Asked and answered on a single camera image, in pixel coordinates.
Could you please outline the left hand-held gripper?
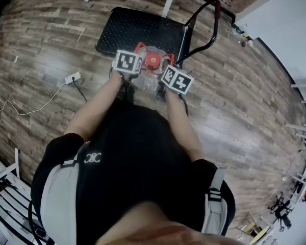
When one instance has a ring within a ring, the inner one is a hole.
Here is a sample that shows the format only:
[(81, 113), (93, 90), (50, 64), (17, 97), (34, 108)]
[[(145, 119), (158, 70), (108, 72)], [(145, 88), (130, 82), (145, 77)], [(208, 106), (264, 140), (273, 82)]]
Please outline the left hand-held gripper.
[(144, 60), (142, 55), (136, 54), (141, 48), (145, 48), (145, 44), (143, 42), (138, 43), (134, 53), (124, 50), (117, 50), (116, 57), (111, 65), (110, 73), (112, 73), (112, 71), (116, 71), (128, 80), (137, 78), (141, 72)]

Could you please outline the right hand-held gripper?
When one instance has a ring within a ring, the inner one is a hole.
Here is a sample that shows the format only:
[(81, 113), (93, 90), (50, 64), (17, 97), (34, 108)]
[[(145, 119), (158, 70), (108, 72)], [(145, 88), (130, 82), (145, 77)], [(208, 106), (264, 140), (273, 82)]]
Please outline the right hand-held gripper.
[[(164, 57), (170, 59), (170, 64), (174, 63), (174, 54), (165, 54)], [(177, 67), (167, 65), (167, 67), (158, 74), (158, 80), (170, 90), (186, 95), (194, 78)]]

